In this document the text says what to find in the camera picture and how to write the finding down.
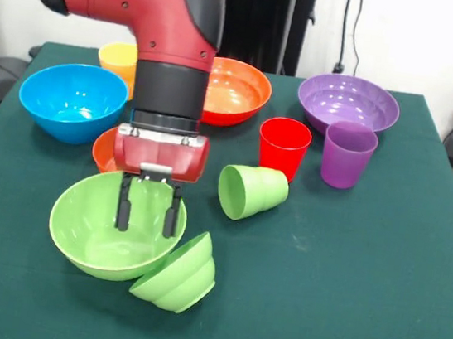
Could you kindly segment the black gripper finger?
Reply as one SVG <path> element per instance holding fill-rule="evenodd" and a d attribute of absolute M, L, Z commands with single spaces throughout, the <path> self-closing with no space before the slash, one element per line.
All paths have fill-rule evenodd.
<path fill-rule="evenodd" d="M 164 227 L 162 229 L 162 234 L 165 239 L 172 238 L 176 235 L 176 224 L 178 222 L 180 204 L 182 198 L 181 186 L 175 184 L 174 182 L 169 183 L 172 192 L 171 204 L 166 210 Z"/>
<path fill-rule="evenodd" d="M 119 188 L 115 227 L 121 232 L 126 231 L 129 227 L 128 221 L 132 206 L 128 195 L 130 194 L 133 177 L 134 175 L 131 174 L 131 172 L 124 172 L 122 175 L 121 186 Z"/>

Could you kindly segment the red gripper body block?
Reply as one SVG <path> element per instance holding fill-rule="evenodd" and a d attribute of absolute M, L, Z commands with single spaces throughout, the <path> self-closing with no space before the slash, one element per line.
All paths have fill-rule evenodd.
<path fill-rule="evenodd" d="M 140 138 L 123 134 L 118 130 L 114 137 L 113 154 L 119 170 L 140 174 L 142 168 L 166 172 L 172 180 L 178 182 L 197 182 L 204 172 L 210 143 L 159 142 L 149 138 Z"/>

